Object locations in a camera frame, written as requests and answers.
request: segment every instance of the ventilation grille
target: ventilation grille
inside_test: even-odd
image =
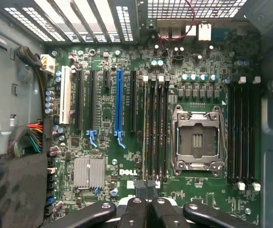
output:
[[[247,0],[189,0],[196,18],[233,18]],[[148,0],[148,18],[192,18],[185,0]]]
[[[22,8],[27,14],[30,15],[43,29],[45,29],[52,37],[54,37],[57,41],[65,41],[65,39],[56,32],[53,27],[42,18],[33,8]]]
[[[119,22],[121,23],[122,33],[123,33],[123,37],[125,41],[133,41],[128,7],[117,6],[116,10],[117,10]]]
[[[46,34],[44,34],[37,26],[23,16],[16,8],[4,8],[10,15],[20,21],[24,26],[34,32],[43,41],[52,41]]]

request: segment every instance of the motherboard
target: motherboard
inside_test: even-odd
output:
[[[118,204],[137,180],[153,180],[179,207],[203,203],[258,224],[259,48],[257,34],[227,34],[50,50],[51,189],[63,202],[54,219],[100,200]]]

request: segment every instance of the grey metal wall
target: grey metal wall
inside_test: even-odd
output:
[[[4,154],[7,151],[9,134],[13,130],[9,125],[10,115],[16,115],[18,125],[41,117],[37,81],[33,76],[28,83],[18,81],[18,71],[24,64],[17,57],[14,58],[13,51],[19,45],[29,46],[33,53],[40,53],[43,48],[25,32],[11,26],[1,15],[0,43],[3,46],[0,48],[0,154]],[[12,84],[18,87],[17,95],[12,94]]]

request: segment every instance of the white pci slot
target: white pci slot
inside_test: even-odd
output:
[[[71,96],[71,68],[61,67],[61,87],[60,87],[60,113],[59,123],[69,124],[70,122],[70,96]]]

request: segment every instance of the cpu socket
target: cpu socket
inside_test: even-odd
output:
[[[172,114],[171,163],[176,175],[183,170],[211,171],[215,177],[224,168],[220,108],[211,112],[188,112],[177,105]]]

